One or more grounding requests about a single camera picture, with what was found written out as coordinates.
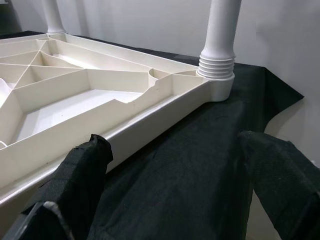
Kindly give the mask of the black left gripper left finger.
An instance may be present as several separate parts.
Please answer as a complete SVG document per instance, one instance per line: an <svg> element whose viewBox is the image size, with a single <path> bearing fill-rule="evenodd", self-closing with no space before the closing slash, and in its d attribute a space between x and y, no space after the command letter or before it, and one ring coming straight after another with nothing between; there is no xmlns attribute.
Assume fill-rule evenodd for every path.
<svg viewBox="0 0 320 240"><path fill-rule="evenodd" d="M37 188L3 239L85 240L112 160L110 143L92 134Z"/></svg>

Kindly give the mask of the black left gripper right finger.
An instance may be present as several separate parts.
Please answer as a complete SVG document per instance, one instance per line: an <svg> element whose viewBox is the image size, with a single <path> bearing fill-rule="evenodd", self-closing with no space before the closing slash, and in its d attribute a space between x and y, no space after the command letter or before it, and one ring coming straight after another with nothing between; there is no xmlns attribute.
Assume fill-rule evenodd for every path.
<svg viewBox="0 0 320 240"><path fill-rule="evenodd" d="M239 142L253 189L283 240L320 238L320 169L290 141L242 131Z"/></svg>

